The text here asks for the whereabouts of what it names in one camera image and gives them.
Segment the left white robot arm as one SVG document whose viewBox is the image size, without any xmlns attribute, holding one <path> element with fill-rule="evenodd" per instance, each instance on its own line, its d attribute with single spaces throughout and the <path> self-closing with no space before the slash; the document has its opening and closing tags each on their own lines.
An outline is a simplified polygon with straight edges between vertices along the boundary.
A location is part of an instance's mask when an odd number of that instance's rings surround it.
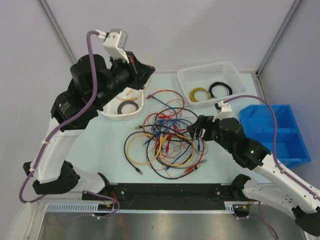
<svg viewBox="0 0 320 240">
<path fill-rule="evenodd" d="M 39 156 L 23 165 L 25 173 L 34 178 L 32 187 L 37 195 L 60 195 L 70 191 L 93 192 L 100 200 L 110 196 L 111 188 L 101 173 L 89 173 L 66 161 L 71 147 L 89 122 L 98 116 L 111 100 L 125 88 L 142 90 L 155 67 L 143 64 L 127 51 L 129 62 L 94 54 L 70 67 L 72 79 L 66 91 L 57 96 L 50 111 L 51 119 Z"/>
</svg>

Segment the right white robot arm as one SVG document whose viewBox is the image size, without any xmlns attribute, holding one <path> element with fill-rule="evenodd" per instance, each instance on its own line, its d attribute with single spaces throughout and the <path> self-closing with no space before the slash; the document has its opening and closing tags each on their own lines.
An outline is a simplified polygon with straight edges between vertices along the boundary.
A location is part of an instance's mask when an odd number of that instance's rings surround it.
<svg viewBox="0 0 320 240">
<path fill-rule="evenodd" d="M 235 200 L 242 201 L 246 197 L 263 202 L 287 214 L 303 231 L 319 237 L 320 190 L 280 163 L 264 145 L 247 137 L 238 120 L 200 115 L 186 129 L 193 138 L 204 132 L 204 141 L 215 141 L 242 168 L 256 172 L 277 186 L 277 189 L 263 187 L 240 174 L 233 181 L 236 185 L 230 188 Z"/>
</svg>

